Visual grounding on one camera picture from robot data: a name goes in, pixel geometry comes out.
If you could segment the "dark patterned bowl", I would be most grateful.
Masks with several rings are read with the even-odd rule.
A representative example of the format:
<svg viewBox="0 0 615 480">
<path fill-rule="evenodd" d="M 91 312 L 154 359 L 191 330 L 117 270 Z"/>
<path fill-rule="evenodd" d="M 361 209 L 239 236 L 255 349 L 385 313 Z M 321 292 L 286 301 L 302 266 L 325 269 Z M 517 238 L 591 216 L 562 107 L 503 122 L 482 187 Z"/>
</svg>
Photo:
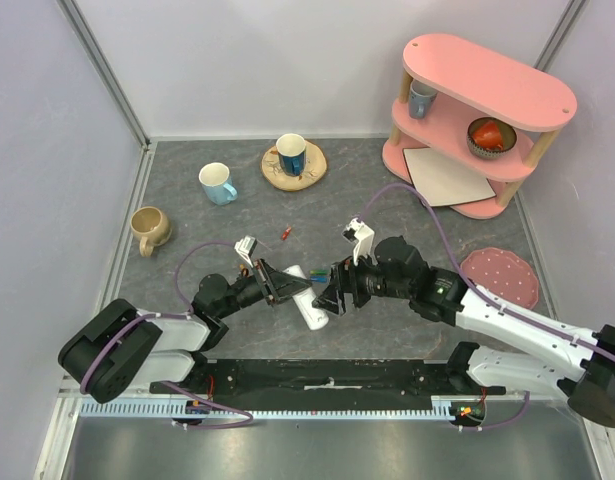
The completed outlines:
<svg viewBox="0 0 615 480">
<path fill-rule="evenodd" d="M 509 153 L 516 145 L 518 135 L 509 124 L 493 118 L 473 120 L 467 129 L 470 152 L 484 160 L 494 160 Z"/>
</svg>

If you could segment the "beige floral plate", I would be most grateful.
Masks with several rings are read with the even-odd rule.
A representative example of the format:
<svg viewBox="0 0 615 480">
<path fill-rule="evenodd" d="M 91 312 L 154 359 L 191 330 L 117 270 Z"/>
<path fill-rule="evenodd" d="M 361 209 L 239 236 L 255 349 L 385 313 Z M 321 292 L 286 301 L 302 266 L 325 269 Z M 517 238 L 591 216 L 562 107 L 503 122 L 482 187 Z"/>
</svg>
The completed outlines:
<svg viewBox="0 0 615 480">
<path fill-rule="evenodd" d="M 328 164 L 322 149 L 315 143 L 307 140 L 304 154 L 303 170 L 299 175 L 288 174 L 283 167 L 295 166 L 296 162 L 283 161 L 278 155 L 275 146 L 270 147 L 261 160 L 261 172 L 263 177 L 275 188 L 296 192 L 313 186 L 326 174 Z"/>
</svg>

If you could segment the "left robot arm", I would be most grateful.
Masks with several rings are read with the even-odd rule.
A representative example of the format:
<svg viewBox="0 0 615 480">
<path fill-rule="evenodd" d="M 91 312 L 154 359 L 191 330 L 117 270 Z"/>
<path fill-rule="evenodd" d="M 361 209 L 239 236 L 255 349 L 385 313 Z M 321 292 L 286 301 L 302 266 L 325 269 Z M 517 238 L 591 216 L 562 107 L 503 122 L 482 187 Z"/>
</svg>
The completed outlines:
<svg viewBox="0 0 615 480">
<path fill-rule="evenodd" d="M 170 381 L 195 393 L 207 378 L 195 355 L 227 334 L 224 318 L 261 301 L 282 304 L 311 285 L 295 268 L 279 271 L 260 259 L 232 283 L 220 274 L 202 278 L 189 313 L 148 312 L 118 298 L 62 347 L 58 364 L 100 404 L 131 384 Z"/>
</svg>

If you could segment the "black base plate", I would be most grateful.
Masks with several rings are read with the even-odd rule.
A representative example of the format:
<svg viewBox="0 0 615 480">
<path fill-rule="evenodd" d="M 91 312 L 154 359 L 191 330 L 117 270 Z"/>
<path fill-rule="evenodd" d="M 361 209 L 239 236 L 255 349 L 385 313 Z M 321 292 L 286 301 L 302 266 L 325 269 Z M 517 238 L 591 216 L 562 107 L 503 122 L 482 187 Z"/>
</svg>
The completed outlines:
<svg viewBox="0 0 615 480">
<path fill-rule="evenodd" d="M 250 411 L 428 410 L 433 396 L 482 394 L 444 362 L 394 359 L 206 360 L 179 386 Z"/>
</svg>

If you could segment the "white remote control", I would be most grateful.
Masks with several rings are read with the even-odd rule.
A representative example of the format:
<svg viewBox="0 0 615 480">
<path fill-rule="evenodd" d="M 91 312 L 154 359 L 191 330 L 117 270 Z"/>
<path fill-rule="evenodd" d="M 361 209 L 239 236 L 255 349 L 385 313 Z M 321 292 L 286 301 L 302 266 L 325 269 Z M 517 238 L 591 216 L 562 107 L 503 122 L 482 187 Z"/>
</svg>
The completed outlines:
<svg viewBox="0 0 615 480">
<path fill-rule="evenodd" d="M 312 287 L 308 287 L 293 295 L 292 299 L 310 330 L 320 330 L 328 324 L 328 313 L 312 305 L 313 301 L 316 299 L 316 294 Z"/>
</svg>

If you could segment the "light blue mug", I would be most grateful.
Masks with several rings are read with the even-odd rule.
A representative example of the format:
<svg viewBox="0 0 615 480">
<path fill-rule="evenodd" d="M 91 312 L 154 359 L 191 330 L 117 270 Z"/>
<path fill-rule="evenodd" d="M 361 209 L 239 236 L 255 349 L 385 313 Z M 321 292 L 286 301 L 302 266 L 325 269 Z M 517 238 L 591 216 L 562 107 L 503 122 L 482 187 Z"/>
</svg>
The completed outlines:
<svg viewBox="0 0 615 480">
<path fill-rule="evenodd" d="M 223 206 L 238 198 L 231 171 L 223 163 L 213 162 L 203 166 L 199 171 L 198 180 L 207 197 L 216 205 Z"/>
</svg>

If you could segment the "grey-blue mug on shelf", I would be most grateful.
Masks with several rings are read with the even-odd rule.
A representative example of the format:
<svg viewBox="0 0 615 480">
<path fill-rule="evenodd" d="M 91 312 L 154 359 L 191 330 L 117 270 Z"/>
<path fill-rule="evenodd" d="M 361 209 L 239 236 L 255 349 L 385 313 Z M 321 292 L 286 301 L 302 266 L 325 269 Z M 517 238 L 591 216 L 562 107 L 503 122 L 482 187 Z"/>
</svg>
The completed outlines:
<svg viewBox="0 0 615 480">
<path fill-rule="evenodd" d="M 413 80 L 409 89 L 408 111 L 411 118 L 423 119 L 429 112 L 437 90 L 418 81 Z"/>
</svg>

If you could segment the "dark blue mug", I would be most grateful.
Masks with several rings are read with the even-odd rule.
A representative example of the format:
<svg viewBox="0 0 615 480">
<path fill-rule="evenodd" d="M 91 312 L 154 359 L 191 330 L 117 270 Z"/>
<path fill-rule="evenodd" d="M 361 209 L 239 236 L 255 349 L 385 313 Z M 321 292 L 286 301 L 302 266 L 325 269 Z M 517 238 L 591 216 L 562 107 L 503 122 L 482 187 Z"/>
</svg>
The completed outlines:
<svg viewBox="0 0 615 480">
<path fill-rule="evenodd" d="M 305 168 L 306 140 L 298 134 L 286 133 L 276 141 L 282 170 L 289 176 L 300 176 Z"/>
</svg>

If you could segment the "white square plate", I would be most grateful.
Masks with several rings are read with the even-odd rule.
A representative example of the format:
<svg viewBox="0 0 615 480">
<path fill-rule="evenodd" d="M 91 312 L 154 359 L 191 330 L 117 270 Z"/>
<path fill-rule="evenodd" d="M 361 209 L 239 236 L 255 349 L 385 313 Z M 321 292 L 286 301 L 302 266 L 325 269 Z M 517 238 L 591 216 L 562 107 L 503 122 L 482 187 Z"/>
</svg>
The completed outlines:
<svg viewBox="0 0 615 480">
<path fill-rule="evenodd" d="M 495 196 L 489 181 L 431 148 L 404 149 L 414 188 L 432 207 L 461 205 Z"/>
</svg>

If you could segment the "beige mug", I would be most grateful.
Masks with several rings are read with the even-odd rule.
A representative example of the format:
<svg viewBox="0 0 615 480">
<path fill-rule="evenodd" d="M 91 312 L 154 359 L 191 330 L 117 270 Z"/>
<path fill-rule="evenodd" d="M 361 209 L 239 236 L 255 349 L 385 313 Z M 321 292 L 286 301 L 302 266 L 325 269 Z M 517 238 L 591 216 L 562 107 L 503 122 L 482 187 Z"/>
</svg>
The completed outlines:
<svg viewBox="0 0 615 480">
<path fill-rule="evenodd" d="M 168 242 L 172 233 L 169 217 L 153 206 L 145 206 L 135 211 L 130 219 L 130 227 L 139 243 L 142 257 L 150 257 L 156 247 Z"/>
</svg>

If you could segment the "pink three-tier shelf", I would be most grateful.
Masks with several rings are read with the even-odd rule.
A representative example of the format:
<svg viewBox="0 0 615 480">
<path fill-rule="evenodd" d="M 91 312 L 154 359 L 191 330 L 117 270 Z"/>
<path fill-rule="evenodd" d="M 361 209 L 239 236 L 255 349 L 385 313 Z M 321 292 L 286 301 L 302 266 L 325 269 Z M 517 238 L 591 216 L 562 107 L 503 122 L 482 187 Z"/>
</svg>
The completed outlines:
<svg viewBox="0 0 615 480">
<path fill-rule="evenodd" d="M 473 219 L 506 209 L 577 110 L 563 81 L 452 34 L 410 40 L 402 65 L 383 163 L 408 181 L 408 154 L 437 153 L 452 173 L 483 178 L 492 196 L 450 205 Z"/>
</svg>

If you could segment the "pink dotted plate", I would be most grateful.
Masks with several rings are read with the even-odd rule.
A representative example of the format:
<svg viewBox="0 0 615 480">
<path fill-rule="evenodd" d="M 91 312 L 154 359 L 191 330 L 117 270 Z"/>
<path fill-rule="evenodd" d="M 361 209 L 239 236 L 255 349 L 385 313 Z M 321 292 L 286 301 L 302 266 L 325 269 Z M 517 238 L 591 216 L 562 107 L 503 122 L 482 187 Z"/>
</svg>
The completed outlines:
<svg viewBox="0 0 615 480">
<path fill-rule="evenodd" d="M 515 253 L 495 247 L 471 252 L 460 264 L 477 285 L 526 309 L 539 300 L 539 281 L 532 267 Z"/>
</svg>

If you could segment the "red orange battery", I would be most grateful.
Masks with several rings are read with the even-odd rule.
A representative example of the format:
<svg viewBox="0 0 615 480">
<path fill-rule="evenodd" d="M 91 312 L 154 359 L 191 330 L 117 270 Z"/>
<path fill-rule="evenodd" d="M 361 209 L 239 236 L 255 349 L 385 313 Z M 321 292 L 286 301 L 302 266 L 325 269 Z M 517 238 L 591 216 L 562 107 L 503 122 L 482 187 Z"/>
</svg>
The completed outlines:
<svg viewBox="0 0 615 480">
<path fill-rule="evenodd" d="M 292 227 L 291 227 L 291 226 L 290 226 L 290 227 L 287 227 L 287 228 L 283 231 L 283 233 L 282 233 L 282 235 L 281 235 L 281 240 L 282 240 L 282 241 L 285 241 L 285 240 L 289 237 L 289 235 L 290 235 L 291 231 L 292 231 Z"/>
</svg>

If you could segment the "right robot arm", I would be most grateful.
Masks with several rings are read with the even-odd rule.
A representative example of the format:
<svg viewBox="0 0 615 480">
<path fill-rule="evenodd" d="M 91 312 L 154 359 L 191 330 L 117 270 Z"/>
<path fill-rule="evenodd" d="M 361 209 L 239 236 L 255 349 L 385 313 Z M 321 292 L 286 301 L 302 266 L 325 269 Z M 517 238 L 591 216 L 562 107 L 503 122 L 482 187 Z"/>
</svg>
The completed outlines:
<svg viewBox="0 0 615 480">
<path fill-rule="evenodd" d="M 401 237 L 381 241 L 372 255 L 332 265 L 312 305 L 336 315 L 350 296 L 356 308 L 374 297 L 405 300 L 420 317 L 494 338 L 518 350 L 497 360 L 478 346 L 458 347 L 445 381 L 464 394 L 477 385 L 554 392 L 583 418 L 615 428 L 615 327 L 591 330 L 506 304 L 462 274 L 431 267 Z"/>
</svg>

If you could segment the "red cup in bowl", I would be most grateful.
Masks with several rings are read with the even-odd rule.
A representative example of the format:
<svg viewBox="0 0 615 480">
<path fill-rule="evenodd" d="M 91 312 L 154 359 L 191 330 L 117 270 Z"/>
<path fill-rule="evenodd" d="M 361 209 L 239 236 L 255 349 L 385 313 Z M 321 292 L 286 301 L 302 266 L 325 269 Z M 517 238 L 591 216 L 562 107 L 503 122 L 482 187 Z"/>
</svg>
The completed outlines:
<svg viewBox="0 0 615 480">
<path fill-rule="evenodd" d="M 486 150 L 500 151 L 504 147 L 500 128 L 493 120 L 485 121 L 471 134 L 471 138 L 477 146 Z"/>
</svg>

